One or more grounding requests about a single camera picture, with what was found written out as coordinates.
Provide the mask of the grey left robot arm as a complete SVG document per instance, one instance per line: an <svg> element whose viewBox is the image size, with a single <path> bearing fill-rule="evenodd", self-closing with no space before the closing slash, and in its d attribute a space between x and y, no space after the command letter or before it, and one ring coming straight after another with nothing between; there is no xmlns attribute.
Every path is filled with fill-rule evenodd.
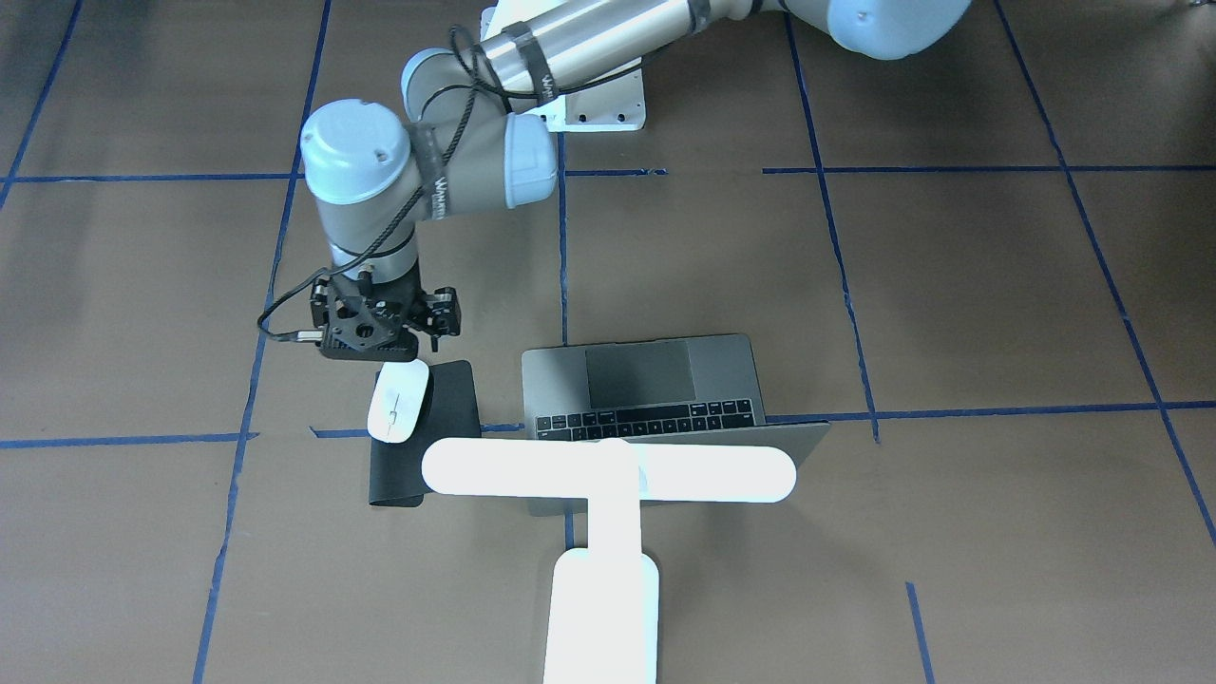
<svg viewBox="0 0 1216 684"><path fill-rule="evenodd" d="M313 325L269 340L306 343L331 359L411 361L420 338L461 330L452 288L426 291L418 222L513 209L547 200L559 178L553 136L536 108L642 69L669 44L721 19L781 11L876 60L938 43L966 1L564 1L474 39L462 26L447 47L409 58L404 116L347 99L302 125L306 186L332 263L295 286Z"/></svg>

